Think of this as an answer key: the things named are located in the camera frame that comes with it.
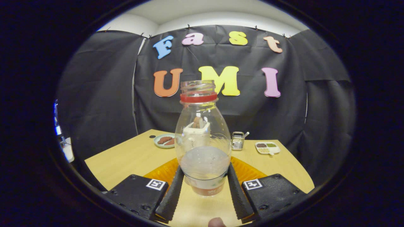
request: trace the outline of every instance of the pink letter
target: pink letter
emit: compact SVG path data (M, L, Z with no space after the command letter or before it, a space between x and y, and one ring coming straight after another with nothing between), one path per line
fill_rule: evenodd
M186 35L185 39L182 40L182 44L184 45L201 45L203 43L203 34L202 33L191 33Z
M276 83L276 74L278 71L273 68L262 68L267 79L267 90L264 92L266 97L279 97L278 84Z

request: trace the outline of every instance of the plate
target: plate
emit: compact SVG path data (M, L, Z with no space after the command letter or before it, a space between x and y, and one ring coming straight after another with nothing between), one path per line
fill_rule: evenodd
M258 144L265 144L265 147L258 147L257 146ZM267 144L273 144L273 145L275 145L275 147L268 147ZM280 148L278 147L278 145L276 145L276 143L274 143L274 142L269 142L269 141L256 142L255 143L255 148L261 154L274 155L274 154L277 154L277 153L280 152Z
M158 144L157 142L161 139L161 137L172 137L172 138L174 138L175 137L174 133L163 134L163 135L160 135L160 136L157 136L156 138L154 138L154 144L156 146L158 146L158 147L161 147L161 148L172 148L172 147L174 147L175 144L167 145L167 146L165 145L169 141L167 141L167 142L165 142L163 144Z

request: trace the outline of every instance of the wire basket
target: wire basket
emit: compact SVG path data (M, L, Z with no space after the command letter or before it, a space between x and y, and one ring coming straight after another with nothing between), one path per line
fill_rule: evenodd
M231 138L231 149L234 151L241 151L244 146L244 132L233 132Z

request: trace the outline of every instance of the finger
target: finger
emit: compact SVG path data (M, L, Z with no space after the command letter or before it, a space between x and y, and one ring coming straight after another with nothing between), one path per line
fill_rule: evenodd
M213 218L209 221L208 227L226 227L221 218Z

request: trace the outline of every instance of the blue letter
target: blue letter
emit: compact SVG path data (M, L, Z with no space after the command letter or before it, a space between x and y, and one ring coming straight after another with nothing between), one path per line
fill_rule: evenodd
M174 38L173 36L167 36L166 38L158 41L156 44L153 45L153 47L157 49L158 59L163 58L164 56L166 56L171 52L171 50L167 49L166 47L170 48L172 46L169 40L172 40L173 38Z

